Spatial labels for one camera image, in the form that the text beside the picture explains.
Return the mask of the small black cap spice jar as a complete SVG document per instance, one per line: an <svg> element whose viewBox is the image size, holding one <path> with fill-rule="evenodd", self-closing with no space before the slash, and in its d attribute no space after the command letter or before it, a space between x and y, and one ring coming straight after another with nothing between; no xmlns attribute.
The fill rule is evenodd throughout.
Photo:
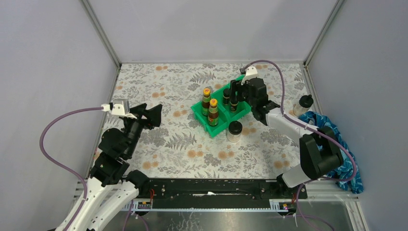
<svg viewBox="0 0 408 231"><path fill-rule="evenodd" d="M229 88L225 88L223 90L223 99L222 99L223 105L227 106L230 102L230 91Z"/></svg>

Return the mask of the yellow cap sauce bottle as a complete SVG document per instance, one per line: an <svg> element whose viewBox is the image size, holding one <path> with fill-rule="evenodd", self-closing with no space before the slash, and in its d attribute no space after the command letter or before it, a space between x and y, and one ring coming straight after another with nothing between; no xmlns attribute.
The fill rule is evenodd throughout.
<svg viewBox="0 0 408 231"><path fill-rule="evenodd" d="M204 115L204 116L208 115L210 100L211 100L211 90L209 88L205 88L203 90L203 96L202 96L202 102L201 102L202 115Z"/></svg>

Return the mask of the green cap chili sauce bottle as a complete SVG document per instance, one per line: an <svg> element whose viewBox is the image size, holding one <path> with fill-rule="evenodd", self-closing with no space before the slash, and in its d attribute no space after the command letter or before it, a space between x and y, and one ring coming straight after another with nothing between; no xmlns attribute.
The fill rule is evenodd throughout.
<svg viewBox="0 0 408 231"><path fill-rule="evenodd" d="M211 99L209 103L207 121L210 126L214 127L218 125L218 101L217 99Z"/></svg>

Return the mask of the large clear black lid jar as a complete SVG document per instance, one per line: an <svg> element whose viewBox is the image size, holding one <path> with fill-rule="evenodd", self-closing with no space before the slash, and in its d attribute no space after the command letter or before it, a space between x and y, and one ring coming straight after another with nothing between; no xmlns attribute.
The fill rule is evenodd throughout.
<svg viewBox="0 0 408 231"><path fill-rule="evenodd" d="M228 126L227 139L232 143L237 143L242 134L242 123L239 121L232 121Z"/></svg>

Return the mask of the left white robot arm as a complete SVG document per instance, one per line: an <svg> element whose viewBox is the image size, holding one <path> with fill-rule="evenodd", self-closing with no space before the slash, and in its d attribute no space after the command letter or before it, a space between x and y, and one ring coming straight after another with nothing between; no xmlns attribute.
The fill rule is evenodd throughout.
<svg viewBox="0 0 408 231"><path fill-rule="evenodd" d="M75 110L59 116L43 130L39 146L43 155L54 164L74 174L83 185L83 193L70 213L56 228L57 231L102 231L107 223L136 197L153 199L150 179L139 170L127 173L128 160L132 158L144 129L161 125L162 105L150 109L145 103L130 107L128 100L114 100L99 107ZM86 111L109 112L123 120L123 128L111 128L102 134L98 148L101 154L95 160L89 177L84 179L71 168L47 154L44 138L47 131L59 120Z"/></svg>

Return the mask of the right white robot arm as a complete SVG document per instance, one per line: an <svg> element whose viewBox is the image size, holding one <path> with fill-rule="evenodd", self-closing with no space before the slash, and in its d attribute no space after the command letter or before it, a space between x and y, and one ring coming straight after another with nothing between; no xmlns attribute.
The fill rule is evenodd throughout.
<svg viewBox="0 0 408 231"><path fill-rule="evenodd" d="M278 196L288 198L295 186L317 180L344 163L340 148L334 144L333 131L309 125L282 111L282 106L268 98L263 79L232 80L229 95L231 103L246 102L257 121L282 132L300 148L300 163L278 176Z"/></svg>

